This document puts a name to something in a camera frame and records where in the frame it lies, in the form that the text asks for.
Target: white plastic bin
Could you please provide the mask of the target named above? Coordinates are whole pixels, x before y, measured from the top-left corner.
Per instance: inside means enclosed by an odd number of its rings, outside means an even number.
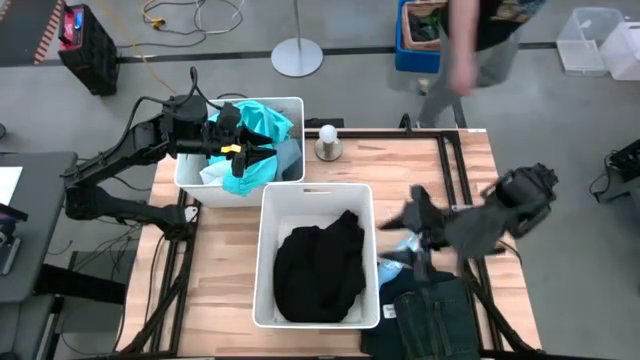
[[[273,264],[278,248],[294,228],[317,225],[326,228],[345,210],[359,217],[364,229],[362,262],[366,288],[346,318],[339,323],[299,323],[287,321],[273,295]],[[262,199],[253,321],[264,328],[289,329],[370,329],[380,321],[376,235],[373,196],[366,184],[283,184],[266,187]]]
[[[616,80],[640,80],[640,23],[620,23],[600,48]]]
[[[280,112],[286,116],[292,123],[293,128],[290,135],[294,139],[301,140],[302,160],[302,176],[299,179],[289,179],[283,182],[298,182],[304,179],[305,173],[305,151],[304,151],[304,103],[298,97],[281,97],[281,98],[252,98],[252,99],[222,99],[211,100],[216,105],[222,105],[225,102],[232,104],[253,100],[265,106]],[[209,107],[209,116],[217,113],[218,110]],[[220,185],[204,185],[200,177],[200,170],[204,169],[209,163],[204,155],[184,155],[178,154],[178,163],[176,165],[175,184],[184,189],[194,198],[207,207],[245,207],[260,206],[262,201],[262,193],[264,186],[257,187],[249,193],[249,195],[240,196],[231,194],[222,189]]]
[[[600,47],[624,18],[610,8],[575,8],[556,44],[568,75],[602,76],[608,70]]]

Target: floor lamp base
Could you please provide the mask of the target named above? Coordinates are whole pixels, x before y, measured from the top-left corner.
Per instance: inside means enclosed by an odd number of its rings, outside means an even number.
[[[287,39],[271,52],[271,63],[282,75],[303,77],[314,73],[322,64],[324,55],[318,44],[309,39],[300,39],[301,49],[298,51],[298,39]]]

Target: black shirt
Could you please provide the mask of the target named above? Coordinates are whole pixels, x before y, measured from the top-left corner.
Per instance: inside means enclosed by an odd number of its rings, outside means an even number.
[[[476,0],[480,1],[476,51],[507,40],[514,31],[529,21],[546,0]],[[449,36],[449,4],[441,12],[441,22]]]

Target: person's hand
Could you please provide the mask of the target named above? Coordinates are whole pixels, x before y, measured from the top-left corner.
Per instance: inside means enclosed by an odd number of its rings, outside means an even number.
[[[477,76],[478,69],[473,60],[456,60],[451,67],[449,86],[460,96],[470,95],[471,90],[476,86]]]

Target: wooden tabletop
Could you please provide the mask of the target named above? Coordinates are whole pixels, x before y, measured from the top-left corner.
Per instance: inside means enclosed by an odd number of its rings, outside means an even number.
[[[480,191],[498,176],[489,138],[484,131],[460,130],[460,138],[474,203]],[[447,206],[436,141],[432,139],[343,139],[344,153],[336,162],[322,162],[314,154],[315,140],[307,140],[306,182],[367,183],[373,190],[376,222],[396,214],[409,198],[409,186],[421,184],[436,204]],[[462,195],[449,148],[458,202]],[[177,201],[175,160],[158,164],[150,203]],[[252,302],[260,208],[204,208],[179,346],[181,356],[330,356],[360,355],[359,333],[346,330],[261,329],[252,320]],[[376,233],[378,251],[391,249],[403,232]],[[119,348],[142,328],[150,285],[151,262],[161,232],[147,226],[142,232],[126,301]],[[511,239],[505,239],[513,245]],[[167,244],[161,247],[153,278],[151,309],[161,286]],[[540,342],[518,260],[512,254],[487,257],[494,299],[520,336],[534,347]],[[434,265],[454,271],[451,251],[435,253]],[[490,348],[484,311],[480,312],[485,348]],[[164,326],[161,349],[168,348],[172,309]]]

